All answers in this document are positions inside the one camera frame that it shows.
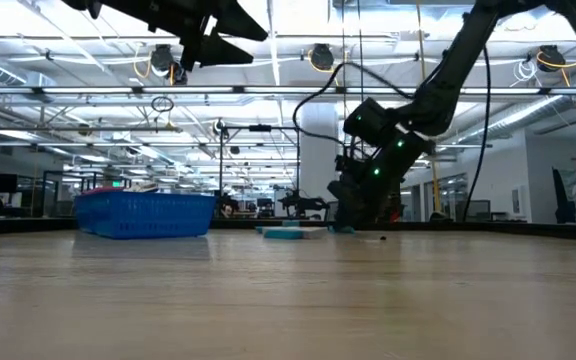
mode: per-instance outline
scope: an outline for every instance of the ceiling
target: ceiling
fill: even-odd
[[[415,60],[420,44],[414,6],[393,6],[387,5],[386,1],[363,0],[359,16],[356,1],[350,2],[344,11],[339,6],[333,6],[337,1],[240,0],[239,3],[263,28],[269,29],[272,22],[275,43],[272,40],[256,43],[226,37],[229,42],[253,54],[255,62],[244,66],[196,67],[189,76],[189,87],[322,86],[330,74],[316,71],[308,61],[308,52],[315,43],[328,44],[336,62],[343,59],[346,53],[348,60],[363,63],[398,86],[415,87],[423,74],[432,71],[441,59],[442,52],[449,47],[461,27],[461,15],[470,9],[469,1],[453,1],[452,5],[434,1],[432,5],[421,7],[425,34],[425,62],[422,64]],[[150,33],[145,23],[108,7],[102,9],[99,19],[92,20],[88,14],[74,11],[58,0],[36,1],[36,11],[32,11],[29,4],[28,0],[0,0],[0,66],[7,71],[25,74],[28,79],[31,78],[28,74],[42,74],[50,79],[48,84],[60,87],[167,86],[167,79],[156,76],[152,71],[148,76],[142,77],[140,74],[148,72],[149,55],[157,44],[170,44],[176,56],[181,54],[182,47],[172,35],[163,31]],[[570,63],[576,62],[576,36],[561,16],[540,8],[500,21],[488,43],[493,87],[562,84],[559,73],[533,71],[534,61],[532,65],[521,64],[527,54],[534,55],[540,45],[546,44],[557,45]],[[484,65],[483,60],[478,62],[464,86],[485,86]],[[575,86],[576,67],[570,70],[570,76]],[[381,86],[354,70],[342,73],[337,82],[347,87]],[[53,148],[61,150],[58,153],[62,155],[66,151],[71,155],[97,156],[97,160],[104,158],[103,162],[81,158],[73,160],[76,163],[83,161],[89,166],[105,166],[108,163],[139,164],[142,167],[172,164],[178,169],[181,165],[193,165],[192,174],[187,174],[186,170],[183,174],[189,184],[209,184],[210,187],[214,186],[210,176],[215,174],[215,166],[218,165],[215,155],[219,149],[200,148],[197,145],[218,142],[218,137],[212,131],[217,119],[230,126],[260,123],[289,126],[296,103],[303,95],[181,94],[171,96],[175,107],[162,114],[152,111],[149,105],[152,98],[154,96],[138,99],[134,96],[54,95],[51,97],[52,103],[43,104],[45,109],[42,115],[39,103],[29,102],[27,97],[0,95],[0,126],[36,126],[43,120],[42,126],[55,128],[82,124],[125,127],[125,131],[95,131],[91,136],[59,131],[37,135],[51,142],[59,139],[75,143],[178,143],[179,147],[148,147],[156,154],[146,151],[149,154],[136,155],[120,145],[106,147],[103,151]],[[484,115],[484,99],[466,98],[466,101],[460,102],[452,128],[444,138],[480,123]],[[401,99],[389,98],[388,95],[380,96],[379,100],[384,106],[404,104]],[[492,111],[495,113],[515,102],[529,100],[495,97]],[[345,104],[343,97],[335,95],[321,101],[336,106],[340,121],[344,114],[360,103],[358,96],[349,97]],[[174,128],[175,131],[159,131],[165,127]],[[0,134],[0,141],[19,140],[26,141]],[[294,133],[242,131],[231,141],[232,144],[264,143],[267,146],[242,147],[237,155],[227,154],[232,167],[228,169],[230,174],[226,183],[290,185],[294,181],[295,162],[285,160],[296,158],[296,149],[292,145],[296,141]],[[251,161],[258,161],[259,168],[253,169]]]

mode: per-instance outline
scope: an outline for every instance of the table surface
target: table surface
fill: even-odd
[[[576,359],[576,241],[3,235],[0,359]]]

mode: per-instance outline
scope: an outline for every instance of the white column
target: white column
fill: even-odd
[[[338,138],[338,117],[334,104],[307,104],[301,110],[300,126],[311,133]],[[301,133],[301,171],[299,186],[303,197],[322,197],[336,200],[328,191],[328,184],[336,180],[335,158],[339,144]],[[307,212],[311,216],[317,212]]]

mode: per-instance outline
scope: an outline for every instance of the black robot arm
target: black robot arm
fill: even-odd
[[[93,19],[102,5],[144,21],[148,30],[168,31],[184,46],[181,68],[192,71],[201,66],[247,64],[252,55],[223,40],[219,34],[264,41],[268,37],[237,0],[63,0],[70,7],[88,11]],[[210,36],[204,35],[210,17],[217,19]]]
[[[344,123],[344,132],[378,149],[364,161],[340,158],[339,181],[328,190],[339,199],[337,226],[374,222],[393,186],[434,144],[418,134],[437,136],[450,127],[460,89],[497,21],[545,5],[568,19],[576,31],[576,0],[477,0],[464,26],[411,103],[384,109],[373,99],[362,103]]]

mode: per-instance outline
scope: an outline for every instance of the blue basket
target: blue basket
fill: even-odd
[[[216,198],[201,195],[104,192],[78,196],[79,228],[112,239],[202,236]]]

